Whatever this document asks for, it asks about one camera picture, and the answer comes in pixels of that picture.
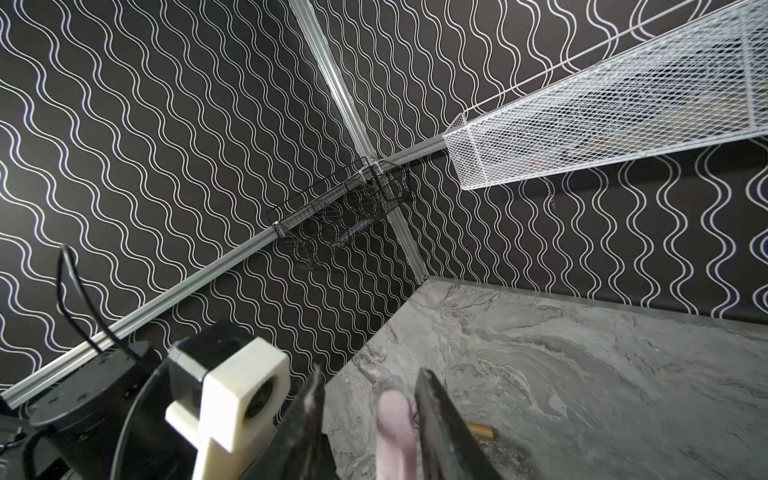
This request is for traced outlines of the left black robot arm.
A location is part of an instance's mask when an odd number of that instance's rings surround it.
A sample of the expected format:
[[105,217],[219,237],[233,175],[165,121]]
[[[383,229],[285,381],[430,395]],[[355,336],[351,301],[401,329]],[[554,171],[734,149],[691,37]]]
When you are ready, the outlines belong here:
[[165,420],[167,373],[146,341],[105,351],[31,406],[27,420],[1,420],[4,479],[189,479],[194,450]]

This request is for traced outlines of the pink pen cap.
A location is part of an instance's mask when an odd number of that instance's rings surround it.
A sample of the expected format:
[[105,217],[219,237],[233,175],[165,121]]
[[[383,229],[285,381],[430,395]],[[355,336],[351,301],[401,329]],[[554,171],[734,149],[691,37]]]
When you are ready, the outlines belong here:
[[417,478],[415,410],[400,391],[384,391],[376,412],[376,478]]

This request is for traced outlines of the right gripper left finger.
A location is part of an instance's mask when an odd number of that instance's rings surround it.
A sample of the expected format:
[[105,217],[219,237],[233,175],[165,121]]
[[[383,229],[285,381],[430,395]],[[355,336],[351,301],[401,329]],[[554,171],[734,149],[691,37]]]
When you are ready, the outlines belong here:
[[270,445],[240,479],[338,479],[329,438],[322,432],[324,404],[324,375],[316,365]]

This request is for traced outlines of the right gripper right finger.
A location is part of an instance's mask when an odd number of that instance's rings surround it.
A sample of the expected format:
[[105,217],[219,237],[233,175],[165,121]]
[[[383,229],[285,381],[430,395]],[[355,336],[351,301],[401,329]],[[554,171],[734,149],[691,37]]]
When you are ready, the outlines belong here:
[[415,400],[425,479],[502,479],[432,370],[419,370]]

